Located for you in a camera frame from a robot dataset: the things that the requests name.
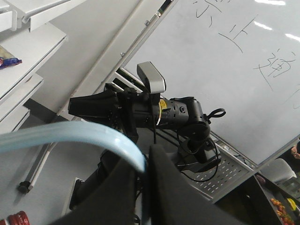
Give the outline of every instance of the gray floor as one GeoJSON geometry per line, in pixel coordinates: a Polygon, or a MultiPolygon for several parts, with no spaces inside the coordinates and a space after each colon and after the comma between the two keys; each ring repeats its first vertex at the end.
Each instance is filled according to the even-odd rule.
{"type": "MultiPolygon", "coordinates": [[[[33,116],[22,128],[42,125],[33,116]]],[[[59,143],[51,152],[35,187],[26,195],[16,187],[24,181],[39,147],[0,156],[0,218],[25,211],[32,225],[46,225],[61,216],[75,177],[86,179],[96,170],[102,149],[84,143],[59,143]]]]}

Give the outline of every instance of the snack bag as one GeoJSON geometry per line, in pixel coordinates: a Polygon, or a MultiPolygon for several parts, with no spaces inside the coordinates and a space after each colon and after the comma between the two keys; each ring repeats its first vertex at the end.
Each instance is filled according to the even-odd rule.
{"type": "Polygon", "coordinates": [[[17,59],[11,53],[9,53],[5,48],[0,45],[0,69],[15,66],[22,63],[22,60],[17,59]]]}

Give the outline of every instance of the perforated metal plate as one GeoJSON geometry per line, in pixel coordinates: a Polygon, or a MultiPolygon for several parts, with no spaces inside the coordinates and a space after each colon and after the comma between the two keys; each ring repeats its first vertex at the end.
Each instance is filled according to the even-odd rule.
{"type": "MultiPolygon", "coordinates": [[[[241,179],[245,174],[247,174],[251,169],[245,168],[242,162],[236,161],[228,157],[227,154],[221,152],[222,161],[218,165],[218,171],[214,178],[207,182],[195,182],[187,178],[187,181],[196,189],[201,191],[206,197],[214,201],[218,200],[220,197],[226,195],[224,189],[230,189],[230,186],[237,180],[241,179]]],[[[192,173],[185,171],[185,173],[195,179],[195,180],[207,180],[215,172],[215,168],[202,173],[192,173]]]]}

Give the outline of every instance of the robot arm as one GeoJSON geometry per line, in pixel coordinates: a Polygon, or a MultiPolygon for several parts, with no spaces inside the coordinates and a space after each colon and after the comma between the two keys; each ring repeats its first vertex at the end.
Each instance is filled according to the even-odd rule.
{"type": "Polygon", "coordinates": [[[178,136],[187,137],[178,149],[182,159],[177,165],[180,170],[202,172],[219,163],[218,155],[207,157],[208,151],[215,148],[207,140],[210,118],[224,116],[225,110],[217,109],[206,115],[194,97],[160,98],[166,84],[151,62],[138,64],[137,73],[145,85],[142,93],[133,88],[120,91],[106,84],[105,91],[99,94],[71,98],[69,114],[122,129],[133,142],[138,140],[136,128],[155,126],[156,129],[176,130],[178,136]]]}

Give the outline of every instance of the whiteboard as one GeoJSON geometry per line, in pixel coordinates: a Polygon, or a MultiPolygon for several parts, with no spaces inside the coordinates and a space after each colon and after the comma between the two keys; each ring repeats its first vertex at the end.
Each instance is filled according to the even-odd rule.
{"type": "Polygon", "coordinates": [[[125,68],[151,61],[167,98],[224,108],[211,129],[256,164],[300,128],[300,1],[179,0],[125,68]]]}

